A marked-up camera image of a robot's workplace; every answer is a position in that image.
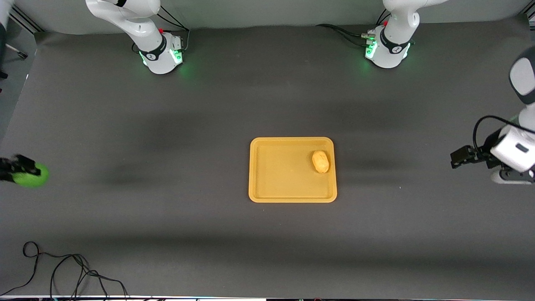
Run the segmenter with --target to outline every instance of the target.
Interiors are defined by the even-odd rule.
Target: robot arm
[[[169,73],[182,63],[181,38],[160,32],[149,19],[158,13],[160,0],[86,0],[86,5],[94,16],[130,36],[153,73]]]
[[[369,42],[365,57],[381,68],[394,68],[407,56],[409,41],[420,25],[417,10],[448,0],[383,0],[391,12],[388,25],[379,25],[368,31],[369,35],[378,36]]]
[[[513,90],[526,107],[516,120],[487,137],[482,147],[464,146],[451,154],[452,167],[486,162],[488,168],[501,166],[492,175],[500,184],[535,183],[535,47],[523,52],[509,73]]]

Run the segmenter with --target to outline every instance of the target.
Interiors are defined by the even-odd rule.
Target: black cable
[[[388,16],[391,16],[391,15],[392,15],[391,13],[387,14],[384,18],[381,19],[381,21],[379,21],[379,24],[383,23],[383,21],[384,21],[386,18],[388,18]]]
[[[320,26],[320,27],[328,27],[328,28],[334,29],[334,30],[336,30],[336,31],[341,31],[341,32],[343,32],[343,33],[345,33],[345,34],[347,34],[347,35],[350,35],[350,36],[358,36],[358,37],[361,36],[361,35],[359,35],[359,34],[352,33],[352,32],[350,32],[350,31],[348,31],[348,30],[346,30],[346,29],[343,29],[342,27],[339,27],[339,26],[336,26],[336,25],[332,25],[332,24],[325,24],[325,23],[323,23],[323,24],[318,24],[318,25],[316,25],[316,26]]]
[[[138,53],[139,52],[139,48],[137,49],[137,51],[135,51],[134,50],[134,46],[135,46],[135,43],[132,43],[132,46],[130,47],[130,49],[132,50],[132,52]]]
[[[189,30],[186,26],[184,26],[182,23],[180,23],[179,20],[177,20],[175,17],[173,17],[173,15],[170,14],[170,13],[167,11],[167,9],[165,9],[165,7],[163,7],[163,6],[160,6],[160,7],[161,7],[161,8],[162,8],[162,9],[163,9],[169,16],[171,16],[171,18],[173,18],[173,20],[175,20],[178,24],[180,24],[180,26],[181,26],[182,28],[184,28],[184,29],[187,30],[187,31]]]
[[[341,33],[341,32],[337,32],[337,33],[339,33],[344,39],[346,39],[347,41],[349,41],[349,43],[351,43],[351,44],[353,44],[353,45],[357,45],[357,46],[366,48],[366,45],[355,43],[355,41],[351,40],[350,38],[348,38],[347,36],[345,36],[343,33]]]
[[[28,245],[34,245],[35,246],[35,249],[36,249],[35,255],[28,255],[27,254],[26,248],[28,247]],[[104,292],[106,298],[108,298],[109,295],[108,295],[108,292],[106,291],[106,288],[104,287],[104,283],[102,282],[102,280],[107,280],[107,281],[119,283],[121,285],[121,288],[122,288],[123,293],[125,295],[125,300],[127,298],[126,296],[128,295],[128,292],[126,291],[126,288],[125,288],[124,284],[121,281],[102,276],[96,270],[90,269],[89,268],[89,262],[87,261],[87,259],[82,254],[77,254],[76,253],[76,254],[66,254],[66,255],[53,255],[53,254],[50,254],[50,253],[47,253],[47,252],[41,252],[41,250],[39,249],[39,246],[35,242],[32,242],[32,241],[26,242],[24,244],[24,246],[22,247],[22,254],[26,258],[34,258],[35,257],[34,269],[33,269],[33,272],[32,272],[32,275],[31,275],[30,279],[25,284],[23,284],[21,286],[18,286],[18,287],[14,287],[14,288],[8,290],[7,292],[1,294],[0,296],[4,296],[6,294],[9,294],[11,291],[13,291],[15,289],[19,289],[19,288],[23,288],[23,287],[27,286],[33,280],[33,278],[35,276],[35,273],[37,272],[37,264],[39,262],[39,257],[41,255],[47,255],[47,256],[50,256],[52,258],[62,258],[62,260],[56,265],[56,267],[52,271],[52,276],[50,277],[49,295],[50,295],[51,299],[53,299],[53,297],[52,297],[52,285],[54,283],[54,277],[56,276],[56,271],[59,268],[59,266],[61,266],[61,264],[63,264],[69,258],[72,258],[80,266],[80,275],[78,276],[77,284],[76,284],[76,287],[75,287],[75,289],[74,289],[74,291],[73,291],[73,293],[71,295],[71,299],[73,297],[74,297],[74,299],[76,299],[76,297],[78,295],[78,288],[80,287],[80,284],[82,283],[83,279],[86,276],[95,277],[95,278],[98,279],[98,281],[99,281],[99,283],[101,285],[101,289]]]
[[[509,120],[503,119],[503,118],[501,118],[501,117],[494,116],[494,115],[486,115],[486,116],[483,116],[483,117],[481,117],[479,120],[477,120],[476,125],[473,127],[473,133],[472,133],[473,147],[474,147],[474,149],[476,150],[477,155],[480,157],[480,159],[483,158],[483,154],[481,153],[481,151],[479,150],[479,147],[477,146],[477,141],[476,141],[476,140],[477,140],[477,129],[478,129],[478,127],[479,127],[479,124],[480,124],[483,120],[485,120],[485,119],[489,119],[489,118],[491,118],[491,119],[496,119],[496,120],[501,121],[501,122],[503,122],[503,123],[505,123],[505,124],[508,124],[508,125],[510,125],[510,126],[513,126],[513,127],[516,127],[517,129],[526,131],[526,132],[528,132],[528,133],[535,134],[535,131],[534,131],[534,130],[526,129],[526,128],[523,127],[523,126],[520,126],[520,125],[518,125],[518,124],[515,124],[515,123],[513,123],[513,122],[511,122],[511,121],[509,121]]]
[[[360,37],[360,35],[357,35],[355,33],[352,33],[350,31],[347,31],[341,27],[338,27],[338,26],[335,26],[335,25],[331,25],[331,24],[318,24],[316,26],[321,26],[321,27],[327,27],[327,28],[331,28],[333,29],[335,32],[337,32],[338,34],[340,34],[344,39],[346,39],[347,41],[349,41],[349,43],[353,44],[353,45],[357,45],[357,46],[360,46],[360,47],[364,47],[366,48],[366,45],[364,44],[359,44],[359,43],[355,43],[355,41],[353,41],[352,39],[350,39],[348,36],[346,36],[345,34],[347,35],[350,35],[350,36],[355,36],[355,37]]]
[[[381,15],[379,16],[379,18],[377,18],[377,22],[375,22],[375,25],[379,25],[379,20],[381,19],[381,17],[383,16],[383,14],[386,12],[386,9],[383,10],[383,12],[381,13]]]
[[[162,15],[161,15],[161,14],[156,14],[156,15],[157,15],[158,17],[162,18],[162,19],[163,19],[164,21],[166,21],[167,23],[169,23],[169,24],[173,25],[173,26],[177,26],[177,27],[180,27],[180,28],[184,29],[185,31],[186,31],[186,30],[188,30],[188,29],[186,29],[186,28],[185,28],[185,27],[183,27],[183,26],[180,26],[180,25],[178,25],[178,24],[175,24],[175,23],[173,23],[173,22],[171,22],[171,21],[169,21],[169,20],[165,19],[164,17],[162,17]]]

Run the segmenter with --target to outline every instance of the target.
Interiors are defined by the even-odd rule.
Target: gray backdrop
[[[494,21],[518,14],[530,0],[449,0],[418,12],[423,23]],[[273,25],[371,24],[383,11],[381,0],[162,0],[162,6],[189,28]],[[47,31],[69,34],[119,33],[95,18],[84,0],[16,0]],[[177,29],[157,16],[158,27]]]
[[[0,288],[29,277],[35,240],[133,295],[533,300],[533,187],[449,165],[480,116],[522,108],[508,72],[528,34],[525,17],[423,25],[382,70],[326,28],[199,30],[164,76],[125,34],[41,35],[0,154],[51,177],[0,185]],[[249,143],[266,136],[330,137],[337,200],[250,201]],[[47,294],[56,263],[14,293]],[[76,277],[61,268],[60,293]]]

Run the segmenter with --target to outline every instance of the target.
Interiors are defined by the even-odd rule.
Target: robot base
[[[379,25],[374,29],[368,31],[368,34],[374,34],[375,37],[379,37],[381,31],[385,27]],[[410,44],[405,49],[401,49],[397,54],[391,54],[389,49],[381,42],[381,39],[376,38],[371,45],[366,48],[365,58],[372,61],[374,64],[381,68],[390,69],[398,66],[401,61],[407,57],[407,51],[409,51]]]
[[[167,39],[167,47],[164,52],[155,61],[143,59],[143,64],[155,74],[166,74],[182,64],[182,40],[179,36],[174,36],[170,33],[163,33],[162,36]]]

